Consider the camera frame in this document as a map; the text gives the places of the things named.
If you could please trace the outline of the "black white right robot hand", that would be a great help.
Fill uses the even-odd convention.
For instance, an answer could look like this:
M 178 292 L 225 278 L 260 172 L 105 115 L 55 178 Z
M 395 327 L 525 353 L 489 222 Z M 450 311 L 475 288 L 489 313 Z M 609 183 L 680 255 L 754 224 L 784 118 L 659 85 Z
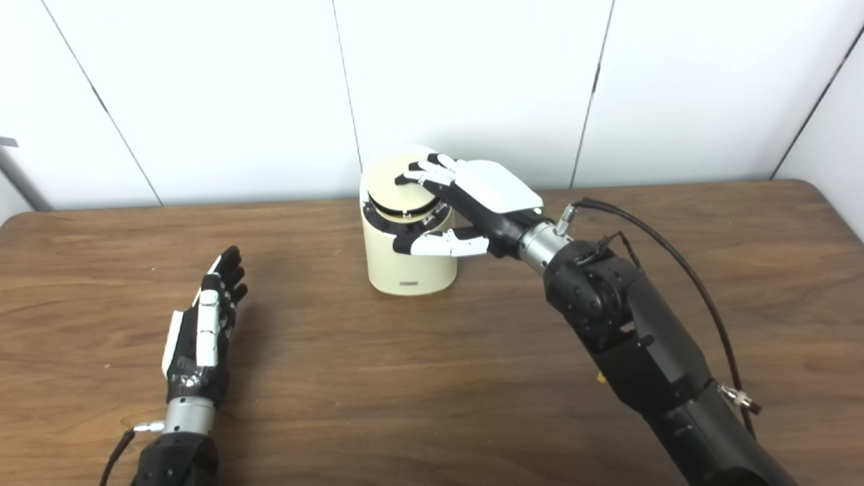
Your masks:
M 551 223 L 539 194 L 498 162 L 429 153 L 394 182 L 422 186 L 470 223 L 446 231 L 399 235 L 393 241 L 396 253 L 434 257 L 490 253 L 498 259 L 519 259 L 522 237 L 538 225 Z

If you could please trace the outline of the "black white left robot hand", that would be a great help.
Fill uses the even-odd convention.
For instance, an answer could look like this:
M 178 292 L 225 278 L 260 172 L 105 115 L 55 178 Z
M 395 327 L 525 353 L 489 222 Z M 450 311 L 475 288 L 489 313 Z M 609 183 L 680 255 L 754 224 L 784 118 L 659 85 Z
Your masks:
M 204 274 L 192 304 L 173 311 L 161 357 L 167 402 L 198 398 L 220 406 L 225 400 L 230 339 L 249 292 L 244 276 L 240 249 L 229 246 Z

